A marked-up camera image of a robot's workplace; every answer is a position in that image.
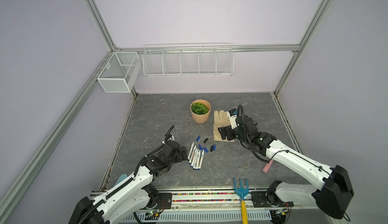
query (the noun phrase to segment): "beige plant pot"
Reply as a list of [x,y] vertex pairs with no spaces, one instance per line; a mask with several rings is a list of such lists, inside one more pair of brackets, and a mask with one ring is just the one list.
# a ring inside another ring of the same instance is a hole
[[[204,115],[197,115],[195,113],[193,113],[193,111],[191,111],[191,106],[195,103],[195,102],[201,102],[203,103],[207,108],[208,108],[208,112]],[[190,112],[191,112],[191,116],[193,117],[193,120],[195,122],[197,122],[198,124],[203,124],[206,122],[206,120],[209,118],[209,115],[210,115],[210,110],[211,110],[211,106],[209,104],[208,101],[206,100],[203,100],[203,99],[197,99],[195,101],[193,101],[190,105]]]

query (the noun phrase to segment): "beige work glove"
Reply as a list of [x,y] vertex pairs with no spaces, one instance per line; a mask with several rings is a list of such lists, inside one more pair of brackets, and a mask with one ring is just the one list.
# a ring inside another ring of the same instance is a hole
[[218,132],[219,127],[224,127],[228,125],[230,125],[228,112],[225,112],[224,110],[220,110],[220,112],[218,112],[217,110],[215,110],[213,124],[213,136],[215,141],[228,141],[227,139],[223,140],[221,138],[220,133]]

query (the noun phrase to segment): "green plant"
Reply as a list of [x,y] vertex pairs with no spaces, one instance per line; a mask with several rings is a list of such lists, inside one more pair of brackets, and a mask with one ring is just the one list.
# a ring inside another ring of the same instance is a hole
[[209,110],[208,110],[208,108],[206,107],[206,105],[204,105],[204,104],[201,103],[201,102],[194,103],[194,104],[191,106],[191,111],[192,111],[194,114],[197,114],[197,115],[204,115],[204,114],[206,114],[207,112],[209,112]]

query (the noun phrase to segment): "white mesh basket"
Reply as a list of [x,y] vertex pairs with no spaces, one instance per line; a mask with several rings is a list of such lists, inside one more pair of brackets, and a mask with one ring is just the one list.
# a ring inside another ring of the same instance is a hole
[[232,75],[231,46],[150,48],[144,51],[145,76]]
[[114,52],[97,79],[105,92],[131,92],[140,67],[137,52]]

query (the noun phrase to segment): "yellow handle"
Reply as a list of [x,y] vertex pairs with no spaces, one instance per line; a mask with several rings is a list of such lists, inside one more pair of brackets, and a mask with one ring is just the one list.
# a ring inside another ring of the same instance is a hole
[[245,201],[241,201],[241,215],[242,215],[242,224],[248,224],[248,216],[246,214]]

